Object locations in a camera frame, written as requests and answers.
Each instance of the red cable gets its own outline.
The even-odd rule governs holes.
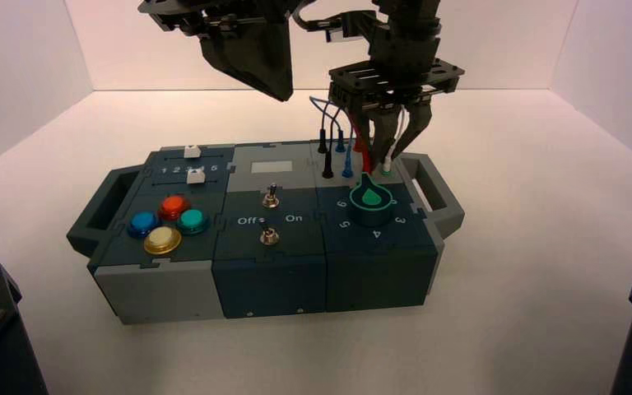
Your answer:
[[[369,162],[369,150],[367,149],[367,144],[364,138],[360,135],[360,130],[357,127],[357,123],[353,122],[352,115],[348,113],[347,117],[350,119],[350,124],[352,125],[352,128],[355,129],[355,146],[357,146],[357,142],[359,142],[362,148],[362,171],[367,174],[372,174],[372,165]]]

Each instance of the white cable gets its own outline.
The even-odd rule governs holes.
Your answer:
[[[398,144],[398,139],[401,138],[401,134],[403,132],[403,123],[406,121],[406,109],[401,110],[401,121],[398,124],[398,132],[393,140],[393,144],[388,148],[388,152],[386,157],[383,159],[382,171],[384,174],[391,173],[391,156],[393,155],[393,151],[396,150],[396,145]]]

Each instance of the blue button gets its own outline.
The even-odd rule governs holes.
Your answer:
[[[127,232],[134,238],[143,239],[160,225],[159,218],[153,211],[141,211],[129,221]]]
[[[195,235],[205,230],[207,223],[207,218],[202,214],[202,211],[192,209],[180,216],[177,226],[182,234]]]

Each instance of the red button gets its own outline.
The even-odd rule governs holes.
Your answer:
[[[168,196],[159,209],[159,216],[166,221],[175,221],[190,208],[190,202],[180,195]]]

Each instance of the control panel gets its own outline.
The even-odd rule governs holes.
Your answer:
[[[162,148],[67,237],[123,323],[423,304],[463,210],[427,156],[352,159],[325,179],[318,142]]]

